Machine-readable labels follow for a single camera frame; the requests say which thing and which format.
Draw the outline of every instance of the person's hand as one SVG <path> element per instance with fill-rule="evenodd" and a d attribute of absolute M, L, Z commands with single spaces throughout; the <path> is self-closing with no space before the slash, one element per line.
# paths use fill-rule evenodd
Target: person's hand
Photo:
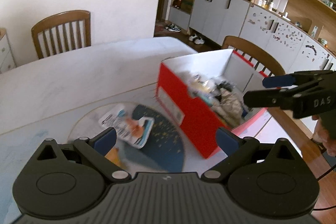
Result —
<path fill-rule="evenodd" d="M 320 138 L 320 141 L 323 143 L 323 146 L 327 149 L 329 156 L 336 156 L 336 140 L 333 140 L 329 136 L 329 132 L 323 127 L 321 119 L 318 115 L 312 116 L 313 120 L 318 120 L 315 126 L 314 134 L 317 134 Z"/>

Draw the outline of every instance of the packaged snack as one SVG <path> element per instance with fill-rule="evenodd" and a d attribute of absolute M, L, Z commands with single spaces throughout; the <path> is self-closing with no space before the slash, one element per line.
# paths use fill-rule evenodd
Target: packaged snack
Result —
<path fill-rule="evenodd" d="M 99 124 L 104 128 L 115 128 L 118 139 L 140 149 L 148 140 L 154 118 L 142 117 L 140 120 L 134 120 L 125 111 L 125 106 L 118 104 L 100 118 Z"/>

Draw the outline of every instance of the sticker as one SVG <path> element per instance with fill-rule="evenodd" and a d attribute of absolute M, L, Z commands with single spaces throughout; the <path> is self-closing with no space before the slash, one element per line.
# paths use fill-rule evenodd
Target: sticker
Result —
<path fill-rule="evenodd" d="M 157 96 L 159 100 L 164 104 L 166 109 L 169 111 L 169 113 L 172 115 L 177 124 L 181 125 L 185 117 L 182 110 L 175 104 L 175 102 L 170 98 L 170 96 L 162 87 L 159 87 Z"/>

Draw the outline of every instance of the black cable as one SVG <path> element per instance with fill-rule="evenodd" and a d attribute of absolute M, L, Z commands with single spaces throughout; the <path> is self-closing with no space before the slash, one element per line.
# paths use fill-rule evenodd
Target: black cable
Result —
<path fill-rule="evenodd" d="M 326 175 L 328 175 L 335 168 L 336 168 L 336 164 L 332 168 L 330 168 L 327 172 L 325 172 L 323 175 L 321 175 L 320 177 L 318 177 L 317 181 L 319 181 L 321 178 L 324 178 Z"/>
<path fill-rule="evenodd" d="M 336 208 L 336 205 L 328 207 L 328 208 L 321 208 L 321 209 L 313 209 L 313 211 L 326 211 L 326 210 L 330 210 Z"/>
<path fill-rule="evenodd" d="M 328 175 L 332 170 L 334 170 L 336 168 L 336 164 L 332 166 L 332 168 L 330 168 L 327 172 L 325 172 L 323 175 L 321 175 L 320 177 L 317 178 L 317 181 L 319 181 L 321 178 L 324 178 L 326 175 Z M 330 210 L 336 208 L 336 205 L 331 206 L 331 207 L 327 207 L 327 208 L 320 208 L 320 209 L 313 209 L 313 211 L 326 211 L 326 210 Z"/>

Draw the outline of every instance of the blue gripper pad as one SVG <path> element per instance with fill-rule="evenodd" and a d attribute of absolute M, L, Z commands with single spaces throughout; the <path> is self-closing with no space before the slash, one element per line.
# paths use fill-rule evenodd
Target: blue gripper pad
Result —
<path fill-rule="evenodd" d="M 244 143 L 243 139 L 237 137 L 230 130 L 227 130 L 224 127 L 217 129 L 216 142 L 228 156 L 236 152 Z"/>
<path fill-rule="evenodd" d="M 269 88 L 277 88 L 282 86 L 291 86 L 295 84 L 295 78 L 292 75 L 265 77 L 262 85 Z"/>
<path fill-rule="evenodd" d="M 113 127 L 109 127 L 97 136 L 89 140 L 89 145 L 99 154 L 105 156 L 116 144 L 117 132 Z"/>

